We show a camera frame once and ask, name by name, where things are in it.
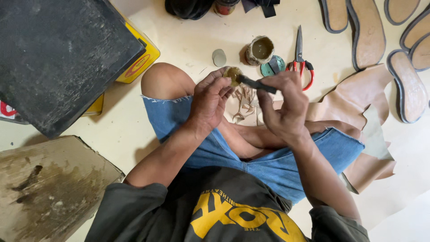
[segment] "dark t-shirt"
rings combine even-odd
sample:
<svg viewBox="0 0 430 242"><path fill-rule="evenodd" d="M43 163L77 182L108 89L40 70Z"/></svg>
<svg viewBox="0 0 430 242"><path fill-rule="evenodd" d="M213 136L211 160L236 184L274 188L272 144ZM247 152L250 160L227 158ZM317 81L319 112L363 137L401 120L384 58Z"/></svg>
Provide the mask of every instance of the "dark t-shirt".
<svg viewBox="0 0 430 242"><path fill-rule="evenodd" d="M312 239L287 215L292 203L256 177L226 167L179 174L167 189L106 188L86 241L369 241L356 221L319 206Z"/></svg>

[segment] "white floor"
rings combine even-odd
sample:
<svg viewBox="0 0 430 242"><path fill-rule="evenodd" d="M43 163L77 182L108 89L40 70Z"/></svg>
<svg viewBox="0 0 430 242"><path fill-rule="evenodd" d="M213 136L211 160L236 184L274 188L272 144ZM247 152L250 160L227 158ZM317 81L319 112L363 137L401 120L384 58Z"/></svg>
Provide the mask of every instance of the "white floor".
<svg viewBox="0 0 430 242"><path fill-rule="evenodd" d="M393 26L387 21L384 0L375 1L387 38L386 53L381 60L381 63L385 63L387 55L400 48L399 39L407 24L424 10L430 0L422 0L414 15L401 26ZM351 62L351 28L348 27L341 34L327 32L316 0L283 0L275 7L277 16L269 19L264 18L261 8L245 14L242 5L238 4L230 16L219 16L211 10L197 21L169 15L162 0L112 2L160 49L158 62L178 66L195 82L217 69L212 63L212 52L218 48L226 53L227 65L240 67L251 78L261 78L259 68L240 63L241 49L254 37L267 35L275 44L275 54L285 61L292 61L299 25L302 25L303 30L304 58L313 64L316 73L315 84L306 91L311 101L319 100L339 81L355 72ZM430 70L419 75L430 91ZM106 92L103 114L80 118L63 135L80 136L94 150L128 173L158 146L139 97L139 84L138 79L131 84L115 83ZM396 175L375 181L354 198L371 239L427 241L424 231L430 224L430 195L429 192L425 193L430 189L430 149L427 141L430 137L430 112L426 110L415 124L401 123L396 114L394 82L388 84L385 92L391 114L383 130L386 141L392 142L389 150L397 160ZM0 130L0 151L46 140L30 125L0 122ZM308 236L311 227L307 213L309 209L309 203L304 200L290 213ZM69 241L83 241L91 222L87 221Z"/></svg>

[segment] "yellow print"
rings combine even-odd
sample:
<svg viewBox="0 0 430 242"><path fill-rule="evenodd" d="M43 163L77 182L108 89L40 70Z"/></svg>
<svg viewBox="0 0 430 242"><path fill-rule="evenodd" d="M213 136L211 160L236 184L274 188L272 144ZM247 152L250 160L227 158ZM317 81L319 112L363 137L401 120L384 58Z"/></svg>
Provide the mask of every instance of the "yellow print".
<svg viewBox="0 0 430 242"><path fill-rule="evenodd" d="M211 195L214 198L215 209L209 212L209 198ZM191 225L196 235L202 239L215 223L220 221L224 225L240 225L245 231L260 231L261 228L259 229L258 227L266 223L272 232L284 241L306 241L298 226L282 211L238 204L219 189L206 190L201 193L193 215L200 209L202 210L202 216L193 220ZM243 212L252 214L254 219L252 221L244 220L240 216Z"/></svg>

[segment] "person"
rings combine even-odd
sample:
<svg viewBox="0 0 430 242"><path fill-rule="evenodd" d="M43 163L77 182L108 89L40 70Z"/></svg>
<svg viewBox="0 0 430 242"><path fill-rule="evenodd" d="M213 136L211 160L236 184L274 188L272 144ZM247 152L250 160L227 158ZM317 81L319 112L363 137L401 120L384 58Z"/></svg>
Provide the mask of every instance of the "person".
<svg viewBox="0 0 430 242"><path fill-rule="evenodd" d="M368 241L338 178L364 145L334 127L311 131L298 72L261 79L284 97L274 110L257 91L267 129L229 123L224 71L195 85L167 63L147 70L142 97L161 145L106 188L86 241ZM304 197L311 238L287 215Z"/></svg>

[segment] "denim shorts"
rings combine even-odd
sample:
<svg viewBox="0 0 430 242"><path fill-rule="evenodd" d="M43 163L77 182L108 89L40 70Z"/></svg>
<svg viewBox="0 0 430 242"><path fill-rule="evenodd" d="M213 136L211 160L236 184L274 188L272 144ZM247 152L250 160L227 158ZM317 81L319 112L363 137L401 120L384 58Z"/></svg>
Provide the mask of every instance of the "denim shorts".
<svg viewBox="0 0 430 242"><path fill-rule="evenodd" d="M149 121L161 143L186 121L193 101L192 96L172 100L142 97ZM364 149L363 143L334 127L315 133L312 138L338 175ZM289 148L243 162L231 151L219 130L214 129L185 162L181 172L205 166L225 166L254 175L293 204L305 198L294 155Z"/></svg>

